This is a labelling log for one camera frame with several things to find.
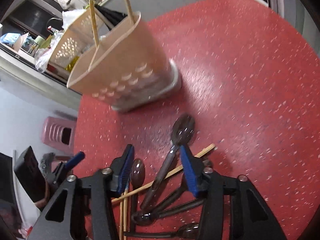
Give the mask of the plain wooden chopstick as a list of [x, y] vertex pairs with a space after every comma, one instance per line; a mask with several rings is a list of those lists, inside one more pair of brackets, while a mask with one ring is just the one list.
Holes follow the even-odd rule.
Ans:
[[[210, 151], [212, 150], [215, 150], [216, 149], [216, 145], [215, 144], [210, 144], [209, 146], [207, 146], [206, 148], [204, 148], [202, 151], [200, 151], [198, 154], [194, 155], [194, 157], [197, 157], [197, 158], [202, 158], [203, 156], [205, 156], [207, 153], [209, 153]], [[168, 179], [172, 176], [174, 176], [175, 174], [181, 172], [183, 170], [183, 166], [180, 165], [180, 166], [177, 166], [176, 168], [174, 168], [173, 170], [171, 170], [170, 172], [168, 172], [168, 174], [166, 175], [165, 179]], [[154, 181], [151, 181], [141, 187], [139, 187], [138, 189], [136, 190], [132, 190], [130, 192], [128, 192], [127, 194], [124, 194], [123, 196], [119, 197], [119, 198], [113, 198], [111, 200], [111, 203], [114, 204], [114, 203], [118, 203], [120, 202], [121, 200], [125, 199], [125, 198], [129, 198], [135, 194], [138, 194], [148, 188], [150, 188], [152, 186]]]

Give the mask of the steel spoon brown handle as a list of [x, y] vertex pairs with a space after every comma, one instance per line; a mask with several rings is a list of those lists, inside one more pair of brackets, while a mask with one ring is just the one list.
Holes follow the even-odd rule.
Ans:
[[160, 186], [163, 184], [172, 162], [176, 157], [176, 153], [181, 145], [187, 144], [192, 139], [194, 129], [195, 119], [190, 114], [182, 114], [175, 121], [170, 134], [172, 147], [140, 205], [141, 210], [147, 210], [151, 207], [152, 199], [156, 196]]

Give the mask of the blue patterned chopstick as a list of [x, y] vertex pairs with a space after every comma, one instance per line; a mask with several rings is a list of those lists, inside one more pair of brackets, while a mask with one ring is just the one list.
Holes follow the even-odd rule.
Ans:
[[[127, 184], [124, 191], [124, 195], [127, 195], [129, 192], [129, 184]], [[127, 211], [128, 211], [128, 198], [125, 198], [123, 201], [123, 233], [127, 231]]]

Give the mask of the dark brown spoon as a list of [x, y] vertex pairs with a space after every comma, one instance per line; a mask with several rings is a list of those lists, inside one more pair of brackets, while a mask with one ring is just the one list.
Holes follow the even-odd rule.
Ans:
[[[130, 173], [130, 181], [132, 189], [136, 190], [143, 186], [145, 180], [145, 165], [142, 159], [135, 159]], [[138, 194], [131, 196], [130, 217], [137, 211]], [[133, 219], [130, 218], [130, 232], [136, 231], [136, 224]]]

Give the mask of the pink plastic stool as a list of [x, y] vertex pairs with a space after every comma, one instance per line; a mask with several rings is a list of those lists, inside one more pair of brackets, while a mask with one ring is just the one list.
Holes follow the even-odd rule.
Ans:
[[44, 121], [41, 140], [56, 150], [73, 155], [75, 128], [76, 121], [49, 116]]

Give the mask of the dark spoon bottom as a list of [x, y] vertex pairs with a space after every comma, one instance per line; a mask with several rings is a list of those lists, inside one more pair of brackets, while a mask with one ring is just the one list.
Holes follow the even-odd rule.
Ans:
[[190, 223], [181, 226], [178, 230], [172, 232], [125, 232], [124, 236], [135, 238], [148, 238], [148, 239], [165, 239], [165, 238], [182, 238], [182, 239], [195, 239], [199, 232], [199, 224]]

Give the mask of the dark spoon on table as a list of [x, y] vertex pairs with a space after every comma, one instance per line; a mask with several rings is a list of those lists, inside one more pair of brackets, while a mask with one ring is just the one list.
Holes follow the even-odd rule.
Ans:
[[163, 211], [168, 209], [168, 207], [173, 204], [180, 196], [188, 190], [187, 182], [185, 176], [182, 176], [180, 186], [172, 191], [165, 199], [163, 199], [159, 204], [153, 207], [150, 211], [139, 210], [132, 215], [132, 219], [137, 226], [148, 226], [155, 222], [157, 219], [152, 219], [151, 214], [157, 213], [158, 211]]

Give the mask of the dark spoon lower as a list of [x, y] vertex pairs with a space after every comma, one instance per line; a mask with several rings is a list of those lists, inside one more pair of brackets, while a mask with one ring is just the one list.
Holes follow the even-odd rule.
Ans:
[[186, 202], [184, 204], [171, 207], [169, 209], [163, 210], [163, 211], [158, 211], [157, 213], [152, 213], [151, 218], [152, 219], [160, 219], [160, 218], [165, 218], [165, 217], [170, 217], [173, 215], [176, 215], [178, 213], [182, 213], [188, 210], [191, 210], [193, 208], [196, 208], [200, 205], [203, 205], [205, 202], [205, 199], [194, 199], [189, 202]]

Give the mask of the wooden chopstick pair piece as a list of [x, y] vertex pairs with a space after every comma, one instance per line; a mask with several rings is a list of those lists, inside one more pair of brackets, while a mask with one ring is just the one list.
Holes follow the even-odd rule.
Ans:
[[123, 200], [119, 204], [119, 239], [123, 239]]

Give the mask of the beige plastic utensil holder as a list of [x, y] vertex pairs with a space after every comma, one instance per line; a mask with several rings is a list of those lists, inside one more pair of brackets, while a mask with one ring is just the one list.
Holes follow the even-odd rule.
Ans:
[[139, 11], [114, 27], [76, 62], [67, 87], [128, 112], [177, 92], [181, 74]]

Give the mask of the beige perforated storage rack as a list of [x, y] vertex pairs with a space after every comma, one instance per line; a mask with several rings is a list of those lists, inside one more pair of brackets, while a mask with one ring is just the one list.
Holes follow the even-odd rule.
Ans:
[[49, 64], [66, 68], [75, 57], [95, 44], [99, 29], [105, 26], [105, 18], [97, 9], [94, 10], [94, 15], [96, 26], [92, 27], [91, 10], [89, 8], [62, 13], [62, 34], [54, 40]]

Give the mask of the wooden chopstick in holder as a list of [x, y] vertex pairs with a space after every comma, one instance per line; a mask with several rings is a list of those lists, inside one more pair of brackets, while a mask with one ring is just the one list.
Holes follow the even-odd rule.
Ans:
[[131, 4], [130, 4], [130, 0], [124, 0], [125, 5], [126, 5], [126, 9], [127, 9], [127, 15], [130, 19], [130, 21], [132, 22], [132, 24], [135, 24], [135, 18], [134, 18], [134, 14], [131, 8]]
[[99, 36], [98, 36], [98, 30], [97, 30], [97, 22], [96, 22], [96, 18], [95, 18], [94, 0], [89, 0], [89, 12], [90, 12], [90, 16], [91, 16], [94, 44], [95, 44], [95, 47], [97, 48], [99, 46]]

